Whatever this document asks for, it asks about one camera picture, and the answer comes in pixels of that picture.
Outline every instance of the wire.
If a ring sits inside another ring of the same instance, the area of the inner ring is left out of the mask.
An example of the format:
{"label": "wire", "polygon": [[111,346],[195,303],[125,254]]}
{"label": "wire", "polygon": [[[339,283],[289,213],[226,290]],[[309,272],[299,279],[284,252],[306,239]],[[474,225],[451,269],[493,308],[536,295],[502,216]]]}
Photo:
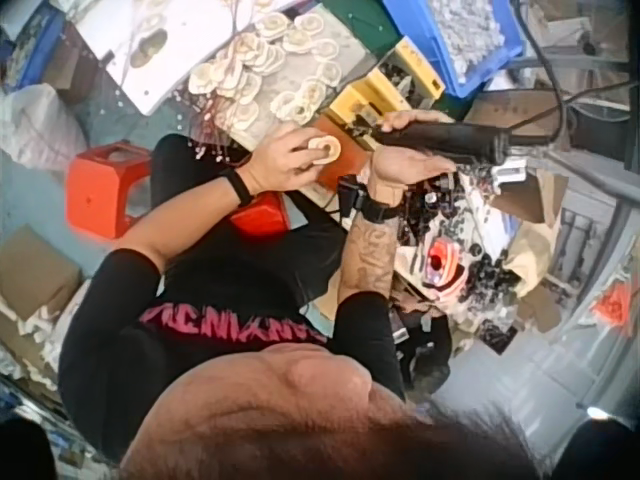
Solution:
{"label": "wire", "polygon": [[338,195],[337,193],[334,193],[333,195],[331,195],[327,203],[324,205],[324,207],[322,207],[324,211],[326,211],[327,208],[329,208],[329,205],[331,205],[331,202],[333,202],[334,198],[336,198],[337,195]]}
{"label": "wire", "polygon": [[[558,118],[558,126],[555,132],[553,132],[551,136],[545,137],[546,143],[554,143],[556,140],[558,140],[558,138],[560,138],[560,135],[562,135],[562,132],[564,131],[564,127],[565,127],[566,118],[567,118],[567,108],[564,104],[562,94],[560,93],[560,82],[558,81],[558,78],[556,77],[556,74],[553,71],[553,68],[551,67],[551,63],[549,62],[549,59],[547,59],[546,55],[542,51],[542,48],[540,48],[540,45],[531,34],[531,30],[529,30],[529,26],[527,25],[527,22],[522,16],[522,10],[520,9],[520,0],[511,0],[511,6],[513,7],[513,13],[516,17],[516,20],[518,21],[518,24],[520,24],[522,33],[524,33],[524,36],[527,38],[527,40],[531,44],[531,48],[533,48],[533,51],[535,52],[536,57],[538,57],[538,60],[540,61],[542,68],[544,68],[544,71],[547,74],[547,77],[549,77],[549,81],[551,82],[551,87],[553,88],[553,93],[556,97],[556,102],[557,102],[556,108],[560,110],[560,118]],[[513,127],[509,127],[509,131],[513,131],[513,130],[514,130]]]}
{"label": "wire", "polygon": [[[604,87],[595,87],[595,88],[589,88],[587,90],[583,90],[580,93],[576,93],[575,95],[571,96],[571,97],[567,97],[564,100],[565,105],[571,105],[572,103],[580,100],[583,97],[586,97],[588,95],[593,95],[596,93],[605,93],[605,92],[610,92],[612,90],[617,90],[618,88],[633,88],[633,87],[637,87],[638,86],[638,81],[637,80],[629,80],[627,82],[621,82],[621,83],[614,83],[612,85],[606,85]],[[518,130],[519,128],[524,127],[525,125],[529,125],[530,123],[535,123],[538,120],[542,120],[543,118],[548,117],[549,115],[551,115],[552,113],[554,113],[556,110],[558,109],[558,106],[554,106],[551,108],[548,108],[540,113],[535,114],[533,117],[531,118],[527,118],[526,120],[522,120],[521,122],[516,123],[515,125],[512,125],[511,127],[509,127],[509,131],[514,131],[514,130]]]}

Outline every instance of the orange stool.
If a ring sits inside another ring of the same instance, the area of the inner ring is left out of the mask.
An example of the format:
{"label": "orange stool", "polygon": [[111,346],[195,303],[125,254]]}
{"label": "orange stool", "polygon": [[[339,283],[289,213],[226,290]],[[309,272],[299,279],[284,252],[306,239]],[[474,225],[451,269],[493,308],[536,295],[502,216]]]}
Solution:
{"label": "orange stool", "polygon": [[[110,160],[115,154],[127,158]],[[138,220],[127,215],[131,187],[151,174],[151,153],[118,142],[78,155],[69,168],[66,187],[67,221],[76,230],[101,239],[115,240]],[[245,235],[266,236],[289,230],[282,195],[267,192],[231,216]]]}
{"label": "orange stool", "polygon": [[[125,160],[110,160],[116,154]],[[78,155],[69,168],[67,221],[76,230],[102,239],[120,238],[137,220],[127,215],[134,183],[151,174],[151,153],[118,142]]]}

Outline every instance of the left hand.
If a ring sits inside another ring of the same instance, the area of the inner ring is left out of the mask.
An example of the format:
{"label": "left hand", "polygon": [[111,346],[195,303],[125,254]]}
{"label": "left hand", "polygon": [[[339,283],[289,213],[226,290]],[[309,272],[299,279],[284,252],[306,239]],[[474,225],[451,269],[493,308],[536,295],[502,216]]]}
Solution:
{"label": "left hand", "polygon": [[309,140],[326,135],[316,128],[300,128],[284,123],[266,135],[249,162],[236,171],[252,195],[262,192],[287,192],[314,182],[327,152],[308,148]]}
{"label": "left hand", "polygon": [[[402,130],[411,122],[451,123],[453,120],[437,111],[392,112],[384,116],[381,129],[384,132]],[[382,145],[373,154],[371,163],[369,192],[376,200],[388,204],[399,203],[407,185],[456,170],[455,163],[439,155]]]}

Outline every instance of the black sleeve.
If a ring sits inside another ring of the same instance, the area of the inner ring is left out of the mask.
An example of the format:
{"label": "black sleeve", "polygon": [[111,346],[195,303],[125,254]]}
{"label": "black sleeve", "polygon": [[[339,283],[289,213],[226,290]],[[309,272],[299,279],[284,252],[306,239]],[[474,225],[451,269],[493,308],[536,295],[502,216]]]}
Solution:
{"label": "black sleeve", "polygon": [[156,297],[159,283],[157,267],[141,253],[124,249],[109,253],[69,325],[61,362],[81,350],[95,352],[110,344],[138,320]]}
{"label": "black sleeve", "polygon": [[360,362],[375,382],[404,400],[388,300],[382,295],[360,292],[338,306],[331,349]]}
{"label": "black sleeve", "polygon": [[[123,368],[132,374],[131,378],[152,377],[164,371],[160,356],[148,351],[157,349],[153,342],[145,343],[144,339],[123,332],[138,321],[155,299],[159,281],[158,269],[141,253],[111,252],[95,273],[62,344],[58,369],[60,397],[78,431],[103,453],[110,453],[102,439],[107,419],[113,417],[109,409],[118,407],[122,408],[119,415],[129,414],[119,418],[120,424],[111,428],[128,429],[127,435],[123,435],[127,437],[131,436],[129,430],[135,433],[133,429],[142,415],[132,421],[126,406],[114,404],[115,396],[128,398],[135,391],[127,389],[120,377],[113,374],[118,370],[116,362],[129,364]],[[147,383],[161,383],[151,380]]]}

